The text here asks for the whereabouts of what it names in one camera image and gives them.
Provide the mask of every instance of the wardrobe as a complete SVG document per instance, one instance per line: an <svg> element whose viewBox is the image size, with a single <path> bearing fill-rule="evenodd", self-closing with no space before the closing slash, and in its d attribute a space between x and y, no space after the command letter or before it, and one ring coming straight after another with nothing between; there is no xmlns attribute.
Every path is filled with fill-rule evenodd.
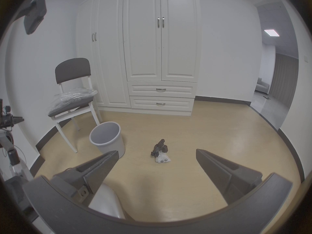
<svg viewBox="0 0 312 234"><path fill-rule="evenodd" d="M199 0L85 0L76 50L90 62L99 109L191 115L201 55Z"/></svg>

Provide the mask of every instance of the curtain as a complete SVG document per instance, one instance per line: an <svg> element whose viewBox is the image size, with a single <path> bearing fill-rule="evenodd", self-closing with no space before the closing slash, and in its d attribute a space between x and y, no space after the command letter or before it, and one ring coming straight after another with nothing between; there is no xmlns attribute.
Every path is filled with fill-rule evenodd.
<svg viewBox="0 0 312 234"><path fill-rule="evenodd" d="M297 86L299 60L276 54L269 94L290 108Z"/></svg>

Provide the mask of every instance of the bucket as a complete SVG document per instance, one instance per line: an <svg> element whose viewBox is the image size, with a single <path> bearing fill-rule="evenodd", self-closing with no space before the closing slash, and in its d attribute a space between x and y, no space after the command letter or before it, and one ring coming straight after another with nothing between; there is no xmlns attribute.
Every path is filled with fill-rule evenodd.
<svg viewBox="0 0 312 234"><path fill-rule="evenodd" d="M90 142L103 154L109 151L118 151L119 158L124 155L125 147L121 137L121 128L113 121L104 122L91 131Z"/></svg>

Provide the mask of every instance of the dark gray baseboard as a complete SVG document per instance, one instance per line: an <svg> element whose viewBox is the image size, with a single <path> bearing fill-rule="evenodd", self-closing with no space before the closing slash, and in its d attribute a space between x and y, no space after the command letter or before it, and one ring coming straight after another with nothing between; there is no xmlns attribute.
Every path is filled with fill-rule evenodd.
<svg viewBox="0 0 312 234"><path fill-rule="evenodd" d="M30 167L30 173L35 176L44 162L45 159L41 155L39 155L35 163Z"/></svg>
<svg viewBox="0 0 312 234"><path fill-rule="evenodd" d="M60 122L60 126L64 127L71 119L66 119ZM37 143L36 148L38 152L43 148L43 146L57 133L57 128L53 127L43 138Z"/></svg>
<svg viewBox="0 0 312 234"><path fill-rule="evenodd" d="M234 103L250 106L251 101L239 100L239 99L225 99L217 97L206 97L206 96L195 96L195 100L201 101L212 101L212 102L224 102L224 103Z"/></svg>
<svg viewBox="0 0 312 234"><path fill-rule="evenodd" d="M294 157L294 160L296 162L298 171L299 171L299 175L300 175L300 180L301 183L305 180L305 173L303 171L303 167L300 161L300 158L298 156L298 153L296 151L296 149L294 148L294 146L292 145L292 143L290 142L290 140L287 138L287 136L284 134L284 132L279 129L277 131L278 135L282 138L282 140L285 142L286 146L288 147L288 149L290 150L292 156Z"/></svg>
<svg viewBox="0 0 312 234"><path fill-rule="evenodd" d="M262 119L264 119L270 126L271 128L273 128L276 132L277 132L277 129L275 127L273 127L273 125L266 119L264 118L264 116L262 114L260 114L256 109L254 109L252 106L249 106L253 111L255 111L258 115L260 115L262 117Z"/></svg>

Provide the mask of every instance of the wooden floor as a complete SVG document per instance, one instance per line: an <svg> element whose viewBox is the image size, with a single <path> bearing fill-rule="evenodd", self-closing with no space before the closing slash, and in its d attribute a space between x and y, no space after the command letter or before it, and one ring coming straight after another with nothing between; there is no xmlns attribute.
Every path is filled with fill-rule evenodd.
<svg viewBox="0 0 312 234"><path fill-rule="evenodd" d="M227 206L197 163L197 148L258 170L263 179L275 172L293 182L286 202L265 231L284 212L300 185L297 166L285 143L246 105L195 101L192 116L108 111L101 111L101 115L103 121L120 124L126 148L104 182L137 221L183 220ZM91 113L75 119L79 132L72 122L63 129L78 153L57 133L40 151L46 161L36 176L52 178L101 154L89 141L96 126ZM172 161L158 164L150 153L162 138Z"/></svg>

